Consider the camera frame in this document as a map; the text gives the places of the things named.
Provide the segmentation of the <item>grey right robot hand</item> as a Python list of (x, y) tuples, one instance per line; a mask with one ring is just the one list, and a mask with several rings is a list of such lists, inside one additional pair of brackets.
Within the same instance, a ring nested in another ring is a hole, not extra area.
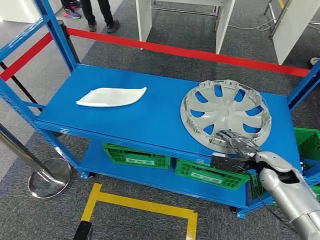
[(249, 159), (254, 157), (260, 149), (254, 141), (240, 133), (229, 130), (220, 130), (215, 134), (226, 142), (227, 148), (232, 148), (240, 158)]

